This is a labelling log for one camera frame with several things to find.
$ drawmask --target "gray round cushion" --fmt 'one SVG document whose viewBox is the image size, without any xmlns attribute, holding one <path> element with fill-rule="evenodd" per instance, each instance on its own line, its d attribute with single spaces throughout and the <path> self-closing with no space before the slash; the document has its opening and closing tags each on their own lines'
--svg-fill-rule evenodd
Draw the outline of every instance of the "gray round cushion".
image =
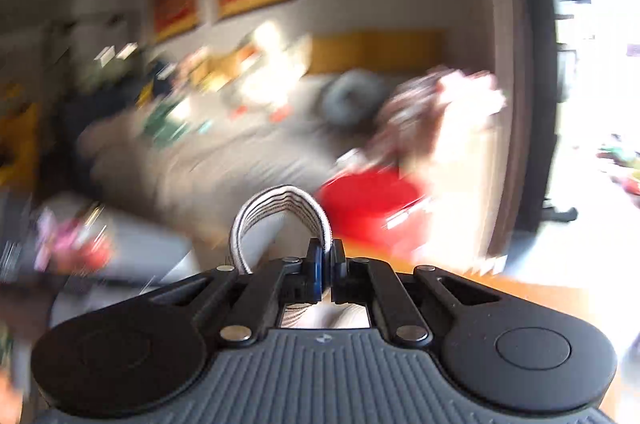
<svg viewBox="0 0 640 424">
<path fill-rule="evenodd" d="M 337 78 L 324 93 L 322 116 L 337 128 L 355 128 L 370 121 L 389 95 L 383 78 L 364 69 L 353 69 Z"/>
</svg>

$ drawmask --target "red container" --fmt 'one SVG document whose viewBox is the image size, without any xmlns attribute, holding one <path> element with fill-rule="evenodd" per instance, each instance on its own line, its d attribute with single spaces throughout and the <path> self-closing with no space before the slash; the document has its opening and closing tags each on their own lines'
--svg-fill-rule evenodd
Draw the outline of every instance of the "red container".
<svg viewBox="0 0 640 424">
<path fill-rule="evenodd" d="M 404 257 L 427 241 L 429 199 L 396 172 L 343 175 L 324 184 L 317 197 L 338 238 Z"/>
</svg>

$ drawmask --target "yellow headboard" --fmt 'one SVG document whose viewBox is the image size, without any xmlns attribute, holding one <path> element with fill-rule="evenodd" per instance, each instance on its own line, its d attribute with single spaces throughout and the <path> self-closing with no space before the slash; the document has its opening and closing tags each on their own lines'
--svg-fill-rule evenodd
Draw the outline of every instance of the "yellow headboard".
<svg viewBox="0 0 640 424">
<path fill-rule="evenodd" d="M 346 72 L 424 72 L 444 62 L 445 32 L 363 30 L 313 36 L 309 74 Z"/>
</svg>

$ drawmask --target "screw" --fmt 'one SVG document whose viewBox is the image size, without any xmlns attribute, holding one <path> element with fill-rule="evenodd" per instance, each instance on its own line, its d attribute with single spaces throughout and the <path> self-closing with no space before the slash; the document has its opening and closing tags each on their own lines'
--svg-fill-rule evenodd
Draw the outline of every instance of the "screw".
<svg viewBox="0 0 640 424">
<path fill-rule="evenodd" d="M 229 325 L 220 330 L 220 337 L 225 341 L 246 341 L 251 337 L 251 329 L 242 325 Z"/>
<path fill-rule="evenodd" d="M 429 333 L 424 327 L 418 327 L 417 325 L 403 325 L 396 330 L 396 337 L 406 343 L 417 343 L 425 339 Z"/>
</svg>

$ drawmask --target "orange object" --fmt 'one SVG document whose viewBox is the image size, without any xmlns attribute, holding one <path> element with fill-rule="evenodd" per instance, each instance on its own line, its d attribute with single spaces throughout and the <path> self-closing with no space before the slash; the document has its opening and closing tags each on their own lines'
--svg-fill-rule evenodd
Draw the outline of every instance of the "orange object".
<svg viewBox="0 0 640 424">
<path fill-rule="evenodd" d="M 394 171 L 340 176 L 320 188 L 318 200 L 337 235 L 391 256 L 410 257 L 426 241 L 428 198 Z"/>
</svg>

